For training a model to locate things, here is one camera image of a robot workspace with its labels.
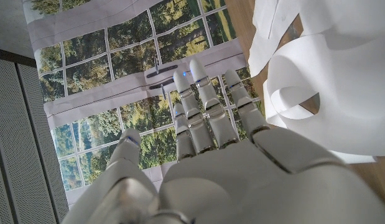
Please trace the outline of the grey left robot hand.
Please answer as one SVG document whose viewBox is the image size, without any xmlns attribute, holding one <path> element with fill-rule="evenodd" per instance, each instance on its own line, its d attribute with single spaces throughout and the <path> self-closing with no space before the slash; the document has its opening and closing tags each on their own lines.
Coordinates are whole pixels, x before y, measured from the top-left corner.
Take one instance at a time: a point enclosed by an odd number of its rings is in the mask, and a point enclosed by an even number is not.
<svg viewBox="0 0 385 224">
<path fill-rule="evenodd" d="M 106 169 L 65 223 L 385 223 L 385 203 L 329 150 L 272 129 L 238 74 L 225 74 L 247 139 L 240 140 L 203 65 L 197 92 L 174 73 L 177 163 L 156 188 L 140 170 L 142 139 L 123 132 Z"/>
</svg>

